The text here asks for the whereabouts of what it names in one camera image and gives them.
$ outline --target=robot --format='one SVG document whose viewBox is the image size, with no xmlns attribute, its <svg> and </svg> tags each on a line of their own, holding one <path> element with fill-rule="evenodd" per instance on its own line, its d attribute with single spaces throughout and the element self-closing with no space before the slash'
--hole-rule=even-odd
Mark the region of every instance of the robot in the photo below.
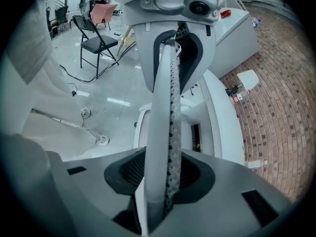
<svg viewBox="0 0 316 237">
<path fill-rule="evenodd" d="M 2 159 L 13 191 L 56 236 L 268 233 L 291 205 L 284 195 L 240 164 L 181 149 L 180 94 L 212 62 L 218 0 L 116 1 L 134 28 L 154 94 L 147 146 L 62 162 L 21 136 L 5 137 Z M 136 191 L 143 179 L 139 210 Z"/>
</svg>

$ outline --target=black cable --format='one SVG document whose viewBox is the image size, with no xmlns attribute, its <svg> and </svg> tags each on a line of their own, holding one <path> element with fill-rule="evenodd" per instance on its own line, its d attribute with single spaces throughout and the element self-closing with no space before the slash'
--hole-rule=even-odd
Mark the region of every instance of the black cable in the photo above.
<svg viewBox="0 0 316 237">
<path fill-rule="evenodd" d="M 107 66 L 101 73 L 98 74 L 98 77 L 101 76 L 107 69 L 113 67 L 117 62 L 119 62 L 120 59 L 121 59 L 129 50 L 131 50 L 135 45 L 136 45 L 135 42 L 133 42 L 131 45 L 129 45 L 129 46 L 127 47 L 127 49 L 121 54 L 121 56 L 119 57 L 119 59 L 116 60 L 116 62 L 114 62 L 113 64 Z M 94 76 L 94 77 L 93 77 L 91 80 L 89 80 L 89 81 L 81 80 L 81 79 L 79 79 L 79 78 L 77 78 L 77 77 L 74 77 L 74 76 L 70 75 L 70 74 L 68 73 L 67 69 L 66 69 L 64 66 L 62 66 L 62 65 L 60 65 L 60 64 L 59 64 L 59 66 L 66 72 L 67 75 L 69 75 L 70 77 L 72 77 L 72 78 L 74 78 L 74 79 L 76 79 L 76 80 L 78 80 L 78 81 L 81 81 L 81 82 L 83 82 L 83 83 L 90 83 L 90 82 L 94 81 L 94 80 L 97 78 L 97 76 Z"/>
<path fill-rule="evenodd" d="M 78 92 L 77 86 L 73 82 L 68 83 L 68 84 L 73 84 L 76 87 L 76 93 Z"/>
</svg>

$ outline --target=plastic bottle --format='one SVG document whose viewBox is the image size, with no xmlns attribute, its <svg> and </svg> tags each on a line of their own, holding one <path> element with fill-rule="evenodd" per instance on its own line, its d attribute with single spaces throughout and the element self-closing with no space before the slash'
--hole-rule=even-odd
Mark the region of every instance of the plastic bottle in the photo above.
<svg viewBox="0 0 316 237">
<path fill-rule="evenodd" d="M 244 99 L 245 96 L 249 95 L 251 93 L 251 90 L 244 90 L 238 94 L 236 94 L 235 96 L 233 96 L 231 98 L 232 103 L 239 103 L 242 99 Z"/>
<path fill-rule="evenodd" d="M 253 28 L 256 28 L 259 24 L 260 24 L 260 22 L 261 22 L 261 19 L 260 18 L 252 18 L 252 26 L 253 26 Z"/>
</svg>

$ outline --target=black camera lens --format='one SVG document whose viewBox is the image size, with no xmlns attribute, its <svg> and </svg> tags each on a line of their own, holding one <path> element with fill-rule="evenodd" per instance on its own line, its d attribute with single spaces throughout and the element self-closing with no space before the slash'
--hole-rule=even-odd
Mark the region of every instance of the black camera lens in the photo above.
<svg viewBox="0 0 316 237">
<path fill-rule="evenodd" d="M 209 7 L 207 4 L 203 2 L 192 2 L 190 4 L 190 11 L 194 13 L 195 15 L 206 15 L 209 13 Z"/>
</svg>

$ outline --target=white tiled floor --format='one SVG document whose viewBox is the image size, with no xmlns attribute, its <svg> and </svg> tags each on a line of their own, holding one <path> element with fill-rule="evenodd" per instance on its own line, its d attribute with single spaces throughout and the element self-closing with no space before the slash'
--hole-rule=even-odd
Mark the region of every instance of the white tiled floor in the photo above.
<svg viewBox="0 0 316 237">
<path fill-rule="evenodd" d="M 118 39 L 118 45 L 110 50 L 116 56 L 122 36 L 127 27 L 122 25 L 121 17 L 113 17 L 109 27 L 98 27 L 101 35 L 108 35 Z M 87 32 L 88 37 L 96 36 Z M 80 41 L 81 33 L 73 25 L 72 29 L 62 32 L 53 39 L 53 46 L 58 62 L 65 66 L 68 72 L 80 79 L 90 80 L 96 75 L 96 69 L 82 61 L 80 68 Z M 83 50 L 83 57 L 93 64 L 97 62 L 97 54 Z M 100 59 L 99 72 L 112 64 L 112 60 Z M 67 83 L 75 83 L 79 94 L 75 96 L 79 107 L 91 109 L 91 117 L 85 120 L 84 128 L 106 134 L 110 142 L 106 146 L 96 146 L 84 155 L 76 158 L 98 157 L 114 154 L 133 148 L 134 123 L 138 120 L 139 108 L 152 100 L 152 93 L 147 90 L 140 69 L 137 50 L 130 50 L 119 62 L 92 83 L 82 83 L 67 74 L 64 76 Z"/>
</svg>

